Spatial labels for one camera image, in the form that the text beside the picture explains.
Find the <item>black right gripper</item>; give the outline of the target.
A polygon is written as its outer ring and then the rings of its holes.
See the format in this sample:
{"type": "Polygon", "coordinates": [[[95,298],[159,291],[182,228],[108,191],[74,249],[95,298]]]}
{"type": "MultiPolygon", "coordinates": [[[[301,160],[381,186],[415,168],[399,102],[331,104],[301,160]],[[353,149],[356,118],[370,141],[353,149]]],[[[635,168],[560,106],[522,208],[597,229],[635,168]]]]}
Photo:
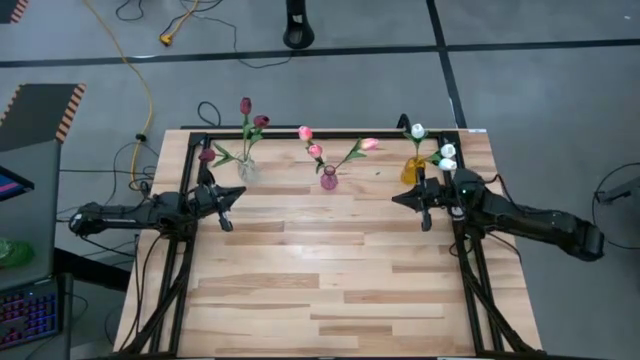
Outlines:
{"type": "Polygon", "coordinates": [[[442,208],[448,204],[448,190],[435,177],[427,178],[425,169],[418,169],[418,185],[411,190],[392,198],[393,202],[400,202],[414,211],[422,214],[421,229],[429,231],[432,228],[431,208],[442,208]]]}

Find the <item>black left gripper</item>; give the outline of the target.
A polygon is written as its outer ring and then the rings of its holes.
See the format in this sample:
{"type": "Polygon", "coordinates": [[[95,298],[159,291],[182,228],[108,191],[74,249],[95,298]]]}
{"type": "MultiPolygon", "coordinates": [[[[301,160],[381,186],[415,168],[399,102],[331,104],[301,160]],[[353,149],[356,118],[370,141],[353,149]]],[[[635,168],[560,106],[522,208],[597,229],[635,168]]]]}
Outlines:
{"type": "Polygon", "coordinates": [[[202,168],[198,171],[192,207],[198,218],[217,213],[221,229],[231,232],[233,224],[228,212],[245,191],[245,186],[220,187],[216,184],[213,174],[207,168],[202,168]]]}

